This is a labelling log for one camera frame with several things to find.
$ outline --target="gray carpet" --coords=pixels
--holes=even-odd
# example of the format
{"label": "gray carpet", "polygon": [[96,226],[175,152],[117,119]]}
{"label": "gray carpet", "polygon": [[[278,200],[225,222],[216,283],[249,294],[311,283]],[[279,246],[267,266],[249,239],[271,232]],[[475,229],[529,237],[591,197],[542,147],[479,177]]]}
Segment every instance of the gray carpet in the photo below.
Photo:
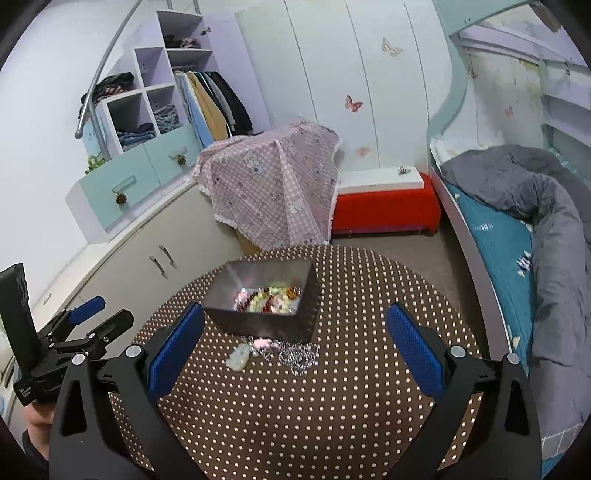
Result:
{"label": "gray carpet", "polygon": [[452,224],[443,215],[435,235],[395,233],[334,238],[334,245],[366,248],[396,260],[431,283],[462,314],[488,358],[486,333],[472,277]]}

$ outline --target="cabinet handle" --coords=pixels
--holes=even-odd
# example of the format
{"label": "cabinet handle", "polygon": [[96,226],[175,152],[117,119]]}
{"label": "cabinet handle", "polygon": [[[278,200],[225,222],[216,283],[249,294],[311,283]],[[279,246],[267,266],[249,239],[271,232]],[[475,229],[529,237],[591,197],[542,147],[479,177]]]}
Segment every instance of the cabinet handle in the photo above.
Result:
{"label": "cabinet handle", "polygon": [[173,256],[168,252],[168,250],[166,249],[166,247],[164,245],[159,245],[158,248],[160,250],[162,250],[166,256],[168,257],[168,259],[170,260],[170,264],[174,267],[174,258]]}
{"label": "cabinet handle", "polygon": [[160,269],[162,276],[166,278],[166,272],[162,268],[162,265],[160,265],[160,262],[158,262],[158,260],[156,260],[152,255],[150,255],[150,260],[156,264],[156,266]]}

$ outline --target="human hand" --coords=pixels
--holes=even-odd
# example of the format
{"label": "human hand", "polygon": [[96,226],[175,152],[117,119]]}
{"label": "human hand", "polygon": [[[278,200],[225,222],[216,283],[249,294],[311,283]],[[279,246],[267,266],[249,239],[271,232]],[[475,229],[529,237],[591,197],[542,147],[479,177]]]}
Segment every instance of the human hand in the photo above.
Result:
{"label": "human hand", "polygon": [[49,460],[49,438],[55,410],[55,404],[39,402],[23,408],[31,443],[46,460]]}

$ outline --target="round table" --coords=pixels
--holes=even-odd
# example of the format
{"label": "round table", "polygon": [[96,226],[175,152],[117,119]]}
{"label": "round table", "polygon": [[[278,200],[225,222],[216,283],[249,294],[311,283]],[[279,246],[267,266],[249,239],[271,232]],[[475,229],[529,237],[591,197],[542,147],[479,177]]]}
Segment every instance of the round table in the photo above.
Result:
{"label": "round table", "polygon": [[[475,339],[444,295],[405,266],[372,251],[296,246],[250,260],[307,258],[316,265],[321,303],[313,342],[318,366],[296,377],[253,358],[243,372],[225,360],[241,341],[209,319],[160,410],[211,479],[380,478],[405,451],[433,400],[421,394],[391,337],[385,309],[401,301],[449,344],[479,355]],[[190,300],[203,299],[219,269],[169,299],[138,334],[144,344]],[[443,465],[456,461],[478,411],[473,395]],[[133,458],[149,466],[117,396],[113,407]]]}

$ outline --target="teddy bear print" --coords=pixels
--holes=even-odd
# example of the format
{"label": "teddy bear print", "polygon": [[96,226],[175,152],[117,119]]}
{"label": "teddy bear print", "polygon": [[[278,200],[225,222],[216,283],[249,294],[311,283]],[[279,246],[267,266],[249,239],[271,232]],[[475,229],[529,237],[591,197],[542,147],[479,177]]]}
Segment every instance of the teddy bear print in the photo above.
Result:
{"label": "teddy bear print", "polygon": [[297,212],[301,212],[304,209],[304,200],[298,198],[295,201],[291,202],[287,206],[287,208],[289,209],[292,215],[295,215]]}
{"label": "teddy bear print", "polygon": [[261,165],[261,161],[252,150],[246,152],[246,155],[244,155],[242,159],[244,160],[246,167],[250,170],[252,177],[256,177],[257,175],[260,177],[265,176],[265,169]]}
{"label": "teddy bear print", "polygon": [[217,162],[222,166],[222,167],[227,167],[228,166],[228,156],[227,155],[222,155],[221,157],[219,157],[217,159]]}
{"label": "teddy bear print", "polygon": [[225,197],[222,203],[231,212],[233,212],[234,208],[236,208],[236,200],[234,200],[234,198],[232,198],[232,197]]}
{"label": "teddy bear print", "polygon": [[305,233],[304,234],[304,245],[313,245],[316,241],[313,233]]}

